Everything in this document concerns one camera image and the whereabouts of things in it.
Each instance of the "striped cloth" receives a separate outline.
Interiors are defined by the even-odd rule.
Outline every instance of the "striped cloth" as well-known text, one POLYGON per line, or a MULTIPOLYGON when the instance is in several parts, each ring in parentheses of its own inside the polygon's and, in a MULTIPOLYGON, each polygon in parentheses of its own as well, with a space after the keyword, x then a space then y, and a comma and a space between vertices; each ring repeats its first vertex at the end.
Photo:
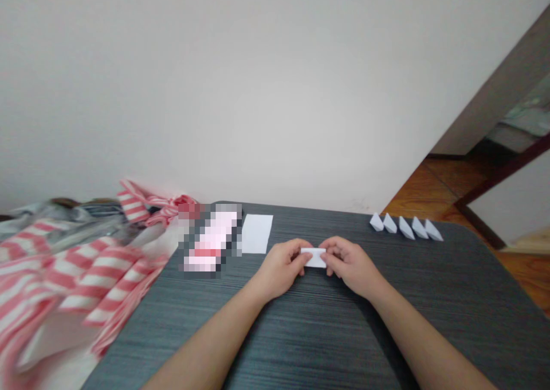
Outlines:
POLYGON ((92 266, 59 306, 63 312, 90 312, 141 257, 139 249, 109 247, 100 252, 92 266))
POLYGON ((112 313, 103 328, 101 328, 99 336, 92 347, 92 352, 97 357, 102 357, 105 355, 105 352, 111 343, 113 343, 116 336, 118 336, 119 332, 122 330, 126 324, 126 321, 128 321, 133 311, 141 302, 142 298, 147 294, 151 288, 151 285, 155 282, 167 261, 168 256, 163 256, 156 262, 152 263, 154 267, 153 271, 149 273, 149 275, 146 276, 141 282, 139 282, 131 292, 128 293, 128 295, 121 301, 120 305, 112 313))
POLYGON ((121 180, 120 184, 124 187, 124 191, 118 193, 117 196, 128 221, 146 220, 145 225, 148 227, 161 223, 166 228, 172 219, 178 216, 180 208, 185 211, 192 208, 194 211, 193 206, 197 204, 197 201, 188 195, 180 195, 170 199, 156 195, 145 196, 145 193, 130 180, 121 180), (151 216, 145 207, 146 204, 160 207, 160 211, 151 216))
POLYGON ((120 201, 120 205, 122 205, 126 218, 131 223, 145 221, 151 216, 145 204, 130 191, 124 190, 116 196, 120 201))
POLYGON ((93 261, 107 247, 118 246, 112 237, 101 237, 89 243, 56 254, 46 270, 44 284, 58 294, 67 295, 76 287, 76 282, 93 265, 93 261))
POLYGON ((47 255, 35 255, 0 265, 1 388, 30 387, 15 374, 15 367, 26 343, 57 305, 57 295, 43 285, 40 275, 48 262, 47 255))
POLYGON ((103 326, 115 313, 128 295, 136 289, 155 267, 146 258, 135 262, 118 283, 107 293, 97 307, 82 322, 88 326, 103 326))
POLYGON ((53 219, 40 219, 20 233, 0 243, 0 262, 15 260, 28 255, 50 252, 47 236, 52 231, 67 230, 70 223, 53 219))

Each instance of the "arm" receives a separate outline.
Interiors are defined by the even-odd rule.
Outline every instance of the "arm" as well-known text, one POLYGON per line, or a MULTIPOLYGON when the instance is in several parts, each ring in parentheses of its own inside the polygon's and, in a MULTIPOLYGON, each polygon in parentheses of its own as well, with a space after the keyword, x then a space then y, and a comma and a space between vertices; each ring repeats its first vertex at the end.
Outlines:
POLYGON ((491 389, 493 384, 380 274, 363 249, 332 237, 319 247, 327 275, 336 273, 369 300, 388 327, 422 390, 491 389))
POLYGON ((220 389, 261 309, 286 293, 311 254, 307 241, 276 244, 250 281, 204 324, 146 383, 144 390, 220 389))

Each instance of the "rectangular paper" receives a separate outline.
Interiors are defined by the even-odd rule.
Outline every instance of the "rectangular paper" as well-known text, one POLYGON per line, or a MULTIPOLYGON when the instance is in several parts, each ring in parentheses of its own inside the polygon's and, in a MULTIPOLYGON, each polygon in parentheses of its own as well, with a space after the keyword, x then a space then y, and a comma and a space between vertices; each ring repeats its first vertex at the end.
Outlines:
POLYGON ((273 215, 247 214, 242 225, 241 248, 243 254, 265 254, 273 215))
POLYGON ((325 262, 321 259, 321 253, 326 252, 326 249, 311 249, 303 248, 300 249, 300 254, 303 253, 312 253, 313 257, 305 265, 306 267, 316 267, 316 268, 327 268, 325 262))

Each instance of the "hand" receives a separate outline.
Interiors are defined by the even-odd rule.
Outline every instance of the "hand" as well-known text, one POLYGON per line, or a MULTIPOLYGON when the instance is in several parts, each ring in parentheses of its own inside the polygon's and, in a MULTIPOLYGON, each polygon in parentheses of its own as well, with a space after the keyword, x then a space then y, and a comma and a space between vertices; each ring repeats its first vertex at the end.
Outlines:
POLYGON ((387 284, 367 253, 357 244, 342 237, 331 237, 319 248, 327 249, 321 259, 327 263, 327 275, 333 273, 343 278, 345 284, 355 293, 371 300, 387 284))
POLYGON ((265 302, 286 293, 296 276, 304 275, 304 266, 313 257, 311 253, 300 254, 300 249, 311 247, 310 243, 299 238, 275 244, 249 282, 253 291, 259 293, 265 302))

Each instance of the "forearm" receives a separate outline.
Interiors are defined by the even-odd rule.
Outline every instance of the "forearm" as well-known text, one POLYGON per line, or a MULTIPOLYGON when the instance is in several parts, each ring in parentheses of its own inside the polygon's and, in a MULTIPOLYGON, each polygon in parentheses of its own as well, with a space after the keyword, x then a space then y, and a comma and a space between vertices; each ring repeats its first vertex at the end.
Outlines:
POLYGON ((143 389, 220 389, 264 305, 265 300, 249 282, 162 366, 143 389))
POLYGON ((492 383, 448 342, 387 281, 369 298, 388 327, 423 390, 495 389, 492 383))

